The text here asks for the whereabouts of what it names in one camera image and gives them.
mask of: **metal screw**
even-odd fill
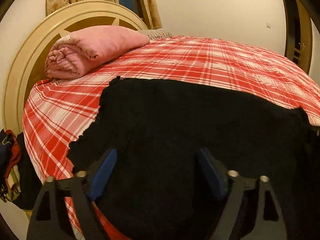
[[[238,176],[239,176],[239,172],[230,170],[230,171],[228,171],[228,175],[229,175],[230,177],[235,178],[235,177],[238,177]]]
[[[46,182],[53,182],[54,181],[54,177],[53,176],[49,176],[49,177],[47,177],[47,179],[45,181]]]
[[[86,172],[86,171],[79,171],[79,172],[76,174],[76,176],[77,176],[78,178],[83,178],[83,177],[87,176],[87,172]]]
[[[268,182],[268,181],[269,181],[269,178],[268,178],[267,176],[261,176],[261,177],[260,177],[260,180],[261,180],[262,182]]]

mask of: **bed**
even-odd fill
[[[72,176],[68,144],[94,121],[102,90],[116,76],[173,79],[239,90],[285,108],[302,106],[320,126],[320,89],[293,62],[248,45],[174,36],[158,39],[75,80],[48,80],[44,61],[52,45],[69,32],[94,25],[147,29],[129,9],[107,1],[83,1],[47,17],[22,45],[12,64],[4,99],[4,126],[24,132],[26,147],[42,182]],[[71,200],[67,208],[79,229]],[[98,212],[100,222],[110,226]]]

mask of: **headboard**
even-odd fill
[[[70,4],[49,15],[30,34],[12,63],[4,95],[3,124],[15,134],[22,131],[22,113],[33,85],[46,79],[44,62],[52,45],[69,32],[95,25],[147,29],[126,7],[102,0]]]

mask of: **doorway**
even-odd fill
[[[299,0],[283,0],[287,26],[284,56],[307,74],[312,54],[311,18]]]

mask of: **blue gripper pad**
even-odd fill
[[[117,151],[112,149],[90,181],[90,190],[87,196],[91,201],[95,201],[98,197],[102,196],[116,162]]]
[[[228,170],[207,148],[201,148],[197,152],[197,158],[212,195],[217,200],[225,198],[228,195]]]

